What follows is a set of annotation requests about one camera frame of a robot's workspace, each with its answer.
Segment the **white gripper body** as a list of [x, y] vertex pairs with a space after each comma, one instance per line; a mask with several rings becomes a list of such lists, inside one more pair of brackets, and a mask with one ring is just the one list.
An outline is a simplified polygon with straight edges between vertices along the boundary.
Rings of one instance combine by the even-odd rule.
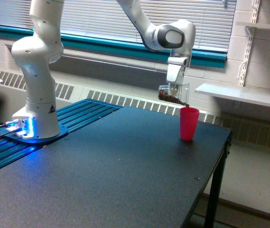
[[169, 57], [167, 82], [173, 85], [182, 85], [185, 71], [189, 65], [190, 58], [188, 57]]

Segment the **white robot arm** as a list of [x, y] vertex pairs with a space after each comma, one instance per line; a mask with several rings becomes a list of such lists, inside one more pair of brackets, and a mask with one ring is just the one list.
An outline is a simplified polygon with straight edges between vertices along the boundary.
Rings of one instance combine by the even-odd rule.
[[[121, 0], [119, 5], [147, 49], [170, 51], [167, 82], [171, 89], [179, 89], [190, 65], [195, 25], [180, 19], [156, 26], [145, 15], [138, 0]], [[34, 33], [19, 39], [12, 46], [12, 56], [25, 78], [27, 99], [25, 106], [13, 114], [13, 122], [7, 130], [20, 141], [49, 142], [67, 133], [67, 128], [58, 122], [55, 80], [49, 71], [49, 64], [56, 62], [64, 51], [60, 34], [63, 6], [62, 0], [32, 1], [30, 18]]]

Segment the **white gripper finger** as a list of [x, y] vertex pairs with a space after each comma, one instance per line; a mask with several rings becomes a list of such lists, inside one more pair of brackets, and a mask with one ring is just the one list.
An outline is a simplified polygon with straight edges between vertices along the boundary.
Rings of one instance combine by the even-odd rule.
[[169, 95], [177, 95], [178, 94], [178, 85], [169, 83], [168, 94]]

